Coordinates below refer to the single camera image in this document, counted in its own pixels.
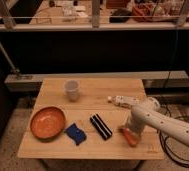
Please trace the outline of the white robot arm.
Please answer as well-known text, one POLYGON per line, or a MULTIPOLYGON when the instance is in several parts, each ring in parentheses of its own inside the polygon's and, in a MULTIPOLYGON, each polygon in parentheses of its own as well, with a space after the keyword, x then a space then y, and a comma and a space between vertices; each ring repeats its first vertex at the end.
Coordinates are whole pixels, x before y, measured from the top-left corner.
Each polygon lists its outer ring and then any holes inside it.
POLYGON ((189 147, 189 123, 158 112, 160 103, 153 97, 146 98, 131 107, 131 116, 125 126, 140 135, 145 126, 158 129, 189 147))

